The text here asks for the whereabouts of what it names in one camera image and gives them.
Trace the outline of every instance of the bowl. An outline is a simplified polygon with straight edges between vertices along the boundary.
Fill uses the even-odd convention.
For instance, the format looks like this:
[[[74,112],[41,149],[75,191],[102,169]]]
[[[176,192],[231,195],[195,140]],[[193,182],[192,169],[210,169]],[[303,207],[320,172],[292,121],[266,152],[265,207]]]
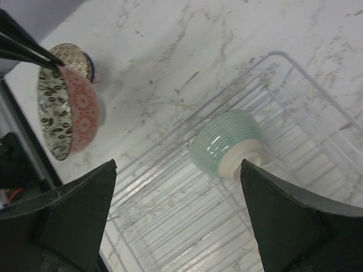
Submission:
[[[261,165],[261,129],[246,110],[225,112],[209,121],[191,146],[193,163],[211,177],[239,180],[247,159]]]
[[[80,73],[91,83],[95,78],[95,68],[91,58],[74,44],[58,44],[50,52],[63,60],[66,67]]]
[[[104,122],[104,102],[87,78],[69,67],[41,67],[38,81],[41,130],[57,160],[84,150]]]

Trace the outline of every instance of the bowl rim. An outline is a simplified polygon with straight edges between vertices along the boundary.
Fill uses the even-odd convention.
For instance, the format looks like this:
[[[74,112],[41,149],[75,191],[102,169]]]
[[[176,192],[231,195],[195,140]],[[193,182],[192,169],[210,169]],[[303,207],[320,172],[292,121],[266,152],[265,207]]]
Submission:
[[[67,110],[69,111],[70,113],[70,128],[71,128],[71,136],[70,136],[70,143],[69,143],[69,146],[68,146],[68,150],[63,157],[59,158],[57,157],[54,152],[52,151],[51,149],[51,145],[49,143],[49,141],[47,140],[47,135],[46,135],[46,132],[44,131],[44,126],[42,125],[41,123],[41,112],[44,112],[44,110],[42,109],[42,106],[41,106],[41,99],[40,99],[40,82],[41,82],[41,79],[40,79],[40,74],[42,73],[42,71],[44,70],[49,70],[51,71],[50,69],[47,69],[47,68],[44,68],[44,67],[41,67],[39,69],[39,73],[38,73],[38,82],[37,82],[37,108],[38,108],[38,118],[39,118],[39,121],[40,121],[40,128],[41,128],[41,132],[43,134],[43,137],[44,137],[44,140],[45,140],[45,144],[49,150],[49,152],[53,155],[54,158],[56,158],[57,160],[59,161],[63,161],[65,159],[68,158],[68,156],[70,155],[71,153],[71,148],[72,148],[72,144],[73,144],[73,113],[72,113],[72,106],[71,106],[71,101],[70,101],[70,95],[69,95],[69,91],[68,91],[68,85],[67,85],[67,82],[66,80],[64,79],[64,76],[63,76],[63,73],[61,71],[61,69],[57,66],[57,70],[58,70],[58,73],[60,75],[60,77],[62,78],[63,82],[64,82],[64,85],[65,85],[65,91],[66,91],[66,94],[67,94],[67,97],[66,97],[66,105],[67,105]]]

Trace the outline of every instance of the marble countertop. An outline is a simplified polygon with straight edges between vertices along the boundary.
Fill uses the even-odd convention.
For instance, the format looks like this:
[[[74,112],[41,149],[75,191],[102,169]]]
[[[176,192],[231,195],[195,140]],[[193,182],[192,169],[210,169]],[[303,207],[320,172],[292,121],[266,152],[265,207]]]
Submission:
[[[361,120],[362,24],[358,0],[88,0],[41,44],[74,43],[93,59],[107,120],[84,152],[52,163],[64,182],[109,159],[126,165],[274,50]],[[6,79],[45,147],[38,69],[22,63]]]

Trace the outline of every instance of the white wire rack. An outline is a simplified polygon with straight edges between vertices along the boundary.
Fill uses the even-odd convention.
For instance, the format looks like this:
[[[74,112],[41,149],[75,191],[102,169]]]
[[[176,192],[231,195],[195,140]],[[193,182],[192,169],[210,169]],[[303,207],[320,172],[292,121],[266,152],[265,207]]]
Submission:
[[[119,171],[103,240],[112,271],[263,271],[240,183],[189,158],[201,127],[232,109],[261,126],[266,170],[363,206],[363,127],[273,52]]]

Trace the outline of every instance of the red patterned bowl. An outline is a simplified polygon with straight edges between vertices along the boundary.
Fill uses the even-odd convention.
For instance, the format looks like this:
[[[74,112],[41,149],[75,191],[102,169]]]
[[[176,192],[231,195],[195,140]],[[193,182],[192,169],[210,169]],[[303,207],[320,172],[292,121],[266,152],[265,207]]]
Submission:
[[[58,160],[84,150],[103,120],[103,103],[92,84],[68,67],[40,68],[39,117],[46,144]]]

